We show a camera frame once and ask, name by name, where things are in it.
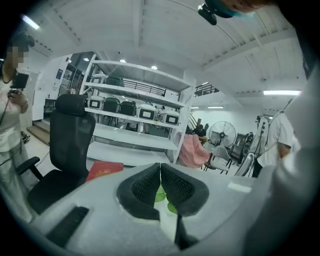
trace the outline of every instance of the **white metal shelf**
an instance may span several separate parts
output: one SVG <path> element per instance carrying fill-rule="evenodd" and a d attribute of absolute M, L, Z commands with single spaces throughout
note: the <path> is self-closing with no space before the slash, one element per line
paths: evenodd
<path fill-rule="evenodd" d="M 177 150 L 177 146 L 168 138 L 153 136 L 135 131 L 119 129 L 97 123 L 93 132 L 94 136 L 117 142 L 146 146 L 156 149 Z"/>
<path fill-rule="evenodd" d="M 100 161 L 123 163 L 125 166 L 170 163 L 164 152 L 114 146 L 96 141 L 90 144 L 87 157 Z"/>
<path fill-rule="evenodd" d="M 136 117 L 136 116 L 108 112 L 108 111 L 95 109 L 95 108 L 86 107 L 85 111 L 90 112 L 90 113 L 99 114 L 99 115 L 104 115 L 104 116 L 109 116 L 109 117 L 114 117 L 114 118 L 122 118 L 125 120 L 131 120 L 131 121 L 135 121 L 135 122 L 141 122 L 141 123 L 146 123 L 146 124 L 151 124 L 151 125 L 156 125 L 156 126 L 163 126 L 163 127 L 173 128 L 173 129 L 177 129 L 179 127 L 178 125 L 173 125 L 173 124 L 154 121 L 154 120 L 147 120 L 147 119 L 143 119 L 143 118 Z"/>
<path fill-rule="evenodd" d="M 182 102 L 170 100 L 168 98 L 165 98 L 156 94 L 144 92 L 138 89 L 131 89 L 127 87 L 120 87 L 120 86 L 114 86 L 110 84 L 101 84 L 101 83 L 94 83 L 94 82 L 86 82 L 84 83 L 84 85 L 89 86 L 93 89 L 96 89 L 102 93 L 120 95 L 120 96 L 138 99 L 146 102 L 152 102 L 159 105 L 165 105 L 167 107 L 174 108 L 174 109 L 183 108 L 187 106 Z"/>
<path fill-rule="evenodd" d="M 91 63 L 99 65 L 100 69 L 108 76 L 143 81 L 178 93 L 192 87 L 183 79 L 146 66 L 110 60 L 93 60 Z"/>

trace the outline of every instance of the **ceiling light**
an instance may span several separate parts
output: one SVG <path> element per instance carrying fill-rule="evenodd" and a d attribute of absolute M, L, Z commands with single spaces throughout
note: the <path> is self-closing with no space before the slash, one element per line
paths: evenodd
<path fill-rule="evenodd" d="M 301 94 L 300 90 L 264 90 L 264 95 L 292 95 L 298 96 Z"/>
<path fill-rule="evenodd" d="M 28 23 L 31 27 L 33 27 L 35 30 L 37 30 L 39 27 L 39 25 L 37 23 L 35 23 L 32 19 L 30 19 L 29 17 L 27 17 L 26 15 L 22 15 L 22 20 L 25 23 Z"/>

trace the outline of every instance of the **chair backrest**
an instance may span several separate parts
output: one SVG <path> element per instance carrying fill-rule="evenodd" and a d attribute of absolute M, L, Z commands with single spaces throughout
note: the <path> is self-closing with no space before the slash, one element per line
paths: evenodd
<path fill-rule="evenodd" d="M 88 175 L 86 159 L 96 126 L 85 111 L 86 95 L 61 95 L 50 118 L 50 158 L 52 164 L 77 178 Z"/>
<path fill-rule="evenodd" d="M 224 160 L 227 160 L 227 161 L 229 161 L 231 158 L 228 154 L 227 149 L 224 146 L 217 146 L 213 150 L 212 155 L 214 157 L 223 158 Z"/>

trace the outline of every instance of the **ceiling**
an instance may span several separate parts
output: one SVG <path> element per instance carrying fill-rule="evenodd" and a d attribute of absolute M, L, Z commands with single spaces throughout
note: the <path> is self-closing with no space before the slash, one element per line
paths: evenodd
<path fill-rule="evenodd" d="M 182 78 L 195 72 L 238 107 L 283 108 L 287 99 L 266 89 L 300 90 L 306 83 L 294 28 L 276 7 L 245 18 L 198 15 L 204 0 L 48 0 L 28 14 L 29 29 L 51 58 L 94 51 L 103 60 L 156 65 Z"/>

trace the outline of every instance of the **wooden step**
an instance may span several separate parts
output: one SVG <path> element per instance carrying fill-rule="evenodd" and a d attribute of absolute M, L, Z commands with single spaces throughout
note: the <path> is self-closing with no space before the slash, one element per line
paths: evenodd
<path fill-rule="evenodd" d="M 50 134 L 47 131 L 37 126 L 28 127 L 26 130 L 34 137 L 36 137 L 39 141 L 43 142 L 47 146 L 50 145 Z"/>
<path fill-rule="evenodd" d="M 50 133 L 50 126 L 42 121 L 34 122 L 33 126 L 36 126 L 40 129 L 44 130 L 45 132 Z"/>

